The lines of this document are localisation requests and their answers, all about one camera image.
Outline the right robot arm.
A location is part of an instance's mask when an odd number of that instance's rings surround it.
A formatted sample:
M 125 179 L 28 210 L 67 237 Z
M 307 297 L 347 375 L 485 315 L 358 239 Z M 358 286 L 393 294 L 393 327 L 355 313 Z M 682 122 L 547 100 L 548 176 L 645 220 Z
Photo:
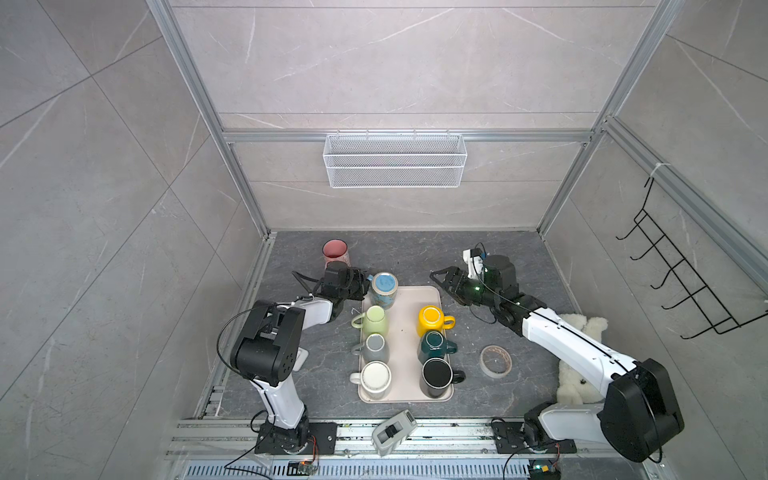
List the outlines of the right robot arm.
M 509 257 L 469 252 L 469 268 L 450 266 L 430 278 L 462 306 L 485 306 L 501 325 L 540 345 L 596 388 L 591 406 L 543 403 L 528 411 L 521 433 L 530 449 L 563 440 L 610 445 L 641 463 L 679 435 L 685 422 L 666 368 L 637 361 L 590 338 L 534 296 L 521 292 Z

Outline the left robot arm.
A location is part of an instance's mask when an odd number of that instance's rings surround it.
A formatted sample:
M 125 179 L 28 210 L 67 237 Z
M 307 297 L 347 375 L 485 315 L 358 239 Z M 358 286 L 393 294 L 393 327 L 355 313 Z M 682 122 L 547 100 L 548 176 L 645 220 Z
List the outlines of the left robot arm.
M 305 403 L 299 398 L 292 372 L 303 362 L 302 333 L 335 320 L 347 300 L 362 301 L 372 276 L 342 261 L 329 262 L 321 278 L 294 271 L 305 293 L 292 302 L 257 300 L 233 316 L 245 322 L 236 336 L 227 369 L 248 380 L 259 393 L 266 418 L 259 435 L 288 453 L 298 453 L 310 441 Z

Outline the pink patterned mug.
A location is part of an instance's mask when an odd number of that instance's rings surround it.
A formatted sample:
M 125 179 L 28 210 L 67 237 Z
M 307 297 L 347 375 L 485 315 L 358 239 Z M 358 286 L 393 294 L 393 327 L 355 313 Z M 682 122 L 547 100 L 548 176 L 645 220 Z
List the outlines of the pink patterned mug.
M 322 254 L 325 266 L 332 262 L 341 262 L 347 266 L 352 266 L 348 244 L 341 239 L 328 240 L 322 247 Z

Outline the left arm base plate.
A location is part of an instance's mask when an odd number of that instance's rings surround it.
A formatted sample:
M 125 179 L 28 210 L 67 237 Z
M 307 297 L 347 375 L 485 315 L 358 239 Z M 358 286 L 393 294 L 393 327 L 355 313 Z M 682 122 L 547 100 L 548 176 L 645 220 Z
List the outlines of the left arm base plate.
M 270 423 L 263 425 L 258 434 L 255 452 L 273 455 L 321 455 L 335 452 L 339 425 L 334 422 L 310 422 L 296 429 L 283 429 Z

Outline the blue butterfly mug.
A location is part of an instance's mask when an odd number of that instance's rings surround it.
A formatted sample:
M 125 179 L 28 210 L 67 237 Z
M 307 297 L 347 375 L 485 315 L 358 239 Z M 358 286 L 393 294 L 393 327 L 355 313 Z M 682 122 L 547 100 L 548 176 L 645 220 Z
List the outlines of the blue butterfly mug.
M 378 305 L 384 310 L 390 309 L 396 299 L 398 280 L 390 272 L 380 272 L 368 277 L 370 281 L 369 296 L 373 305 Z

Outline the light green mug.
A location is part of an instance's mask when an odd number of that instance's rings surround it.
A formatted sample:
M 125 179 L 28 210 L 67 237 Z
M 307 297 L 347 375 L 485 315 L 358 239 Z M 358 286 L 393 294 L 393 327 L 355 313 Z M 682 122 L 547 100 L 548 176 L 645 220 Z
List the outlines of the light green mug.
M 386 312 L 379 305 L 373 305 L 365 312 L 355 316 L 350 324 L 353 328 L 360 330 L 365 338 L 372 334 L 386 336 L 389 331 Z

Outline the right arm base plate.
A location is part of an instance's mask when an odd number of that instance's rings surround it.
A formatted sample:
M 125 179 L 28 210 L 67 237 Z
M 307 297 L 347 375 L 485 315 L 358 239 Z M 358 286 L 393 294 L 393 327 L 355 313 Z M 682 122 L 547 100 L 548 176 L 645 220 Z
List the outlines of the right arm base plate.
M 492 439 L 499 454 L 511 454 L 514 451 L 531 454 L 575 454 L 576 444 L 573 440 L 553 441 L 545 438 L 533 440 L 526 436 L 525 424 L 522 421 L 507 422 L 502 419 L 492 419 L 489 423 Z

